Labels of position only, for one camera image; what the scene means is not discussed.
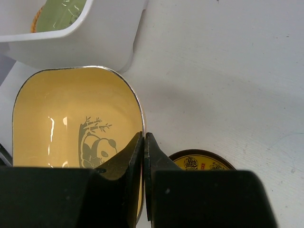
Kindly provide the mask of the white plastic bin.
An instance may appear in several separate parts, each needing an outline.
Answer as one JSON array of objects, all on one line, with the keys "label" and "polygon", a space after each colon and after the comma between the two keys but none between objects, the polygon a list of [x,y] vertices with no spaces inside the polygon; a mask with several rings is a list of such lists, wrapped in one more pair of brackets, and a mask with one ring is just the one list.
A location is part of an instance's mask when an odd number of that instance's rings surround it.
[{"label": "white plastic bin", "polygon": [[88,0],[66,29],[32,33],[43,0],[0,3],[0,52],[37,69],[106,66],[128,70],[145,0]]}]

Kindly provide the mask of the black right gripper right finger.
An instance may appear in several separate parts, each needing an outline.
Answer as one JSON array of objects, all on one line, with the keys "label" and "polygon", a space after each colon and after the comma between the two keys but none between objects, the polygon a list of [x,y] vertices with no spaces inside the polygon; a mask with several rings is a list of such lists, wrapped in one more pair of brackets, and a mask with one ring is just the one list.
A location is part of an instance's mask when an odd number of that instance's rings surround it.
[{"label": "black right gripper right finger", "polygon": [[251,171],[184,171],[144,141],[147,218],[154,228],[275,228],[260,179]]}]

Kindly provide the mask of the green square panda dish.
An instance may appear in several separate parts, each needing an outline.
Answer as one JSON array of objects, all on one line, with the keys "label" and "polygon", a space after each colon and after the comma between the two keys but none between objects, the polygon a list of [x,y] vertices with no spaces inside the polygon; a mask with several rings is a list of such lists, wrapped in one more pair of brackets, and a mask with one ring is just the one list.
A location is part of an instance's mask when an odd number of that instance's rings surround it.
[{"label": "green square panda dish", "polygon": [[36,24],[36,32],[63,30],[80,16],[86,0],[47,0]]}]

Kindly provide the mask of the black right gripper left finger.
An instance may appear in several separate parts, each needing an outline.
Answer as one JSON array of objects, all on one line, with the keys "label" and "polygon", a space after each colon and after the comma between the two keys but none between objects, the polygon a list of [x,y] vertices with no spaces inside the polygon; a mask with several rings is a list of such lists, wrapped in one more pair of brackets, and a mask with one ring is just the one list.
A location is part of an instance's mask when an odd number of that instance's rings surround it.
[{"label": "black right gripper left finger", "polygon": [[143,133],[95,169],[0,168],[3,228],[134,228]]}]

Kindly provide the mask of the round orange woven plate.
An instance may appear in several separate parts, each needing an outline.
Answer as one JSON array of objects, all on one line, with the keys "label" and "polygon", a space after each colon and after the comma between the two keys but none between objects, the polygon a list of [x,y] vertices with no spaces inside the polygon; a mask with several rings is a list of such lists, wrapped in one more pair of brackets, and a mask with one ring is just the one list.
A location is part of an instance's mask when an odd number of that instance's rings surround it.
[{"label": "round orange woven plate", "polygon": [[42,6],[42,7],[39,9],[39,11],[36,13],[36,15],[35,15],[34,18],[33,18],[33,21],[32,21],[32,23],[31,23],[31,27],[30,27],[30,32],[31,32],[31,33],[36,33],[36,24],[37,24],[37,21],[38,21],[38,18],[39,18],[39,16],[40,16],[40,14],[41,14],[41,12],[42,12],[42,10],[43,10],[43,7],[44,7],[44,6]]}]

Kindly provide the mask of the yellow ornate round plate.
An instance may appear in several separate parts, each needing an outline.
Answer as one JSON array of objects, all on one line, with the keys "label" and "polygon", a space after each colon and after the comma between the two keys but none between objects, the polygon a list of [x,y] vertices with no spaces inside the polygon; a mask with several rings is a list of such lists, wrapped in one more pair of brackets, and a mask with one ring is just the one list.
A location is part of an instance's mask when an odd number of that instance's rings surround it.
[{"label": "yellow ornate round plate", "polygon": [[176,152],[169,158],[181,169],[193,170],[236,170],[227,160],[219,155],[200,149],[188,149]]}]

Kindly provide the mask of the yellow square panda dish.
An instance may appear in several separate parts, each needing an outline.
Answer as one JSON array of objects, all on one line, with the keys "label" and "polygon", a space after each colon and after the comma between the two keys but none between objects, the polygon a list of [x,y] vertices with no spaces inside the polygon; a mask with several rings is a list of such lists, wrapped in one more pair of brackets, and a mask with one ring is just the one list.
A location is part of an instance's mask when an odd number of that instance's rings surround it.
[{"label": "yellow square panda dish", "polygon": [[[144,130],[137,95],[117,72],[101,66],[42,70],[16,96],[13,167],[95,169]],[[137,219],[142,200],[143,189]]]}]

